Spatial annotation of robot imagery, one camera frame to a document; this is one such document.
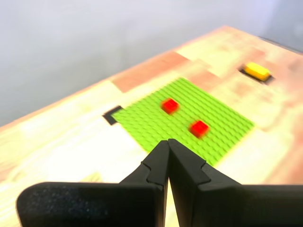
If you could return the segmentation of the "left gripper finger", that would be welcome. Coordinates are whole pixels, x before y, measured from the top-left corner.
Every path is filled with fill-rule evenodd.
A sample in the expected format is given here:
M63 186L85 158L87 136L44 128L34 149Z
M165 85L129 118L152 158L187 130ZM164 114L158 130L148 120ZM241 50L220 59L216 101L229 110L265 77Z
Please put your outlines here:
M160 141L119 183L44 182L26 188L16 208L24 227L162 227L169 143Z
M300 227L300 185L242 185L175 139L169 180L181 227Z

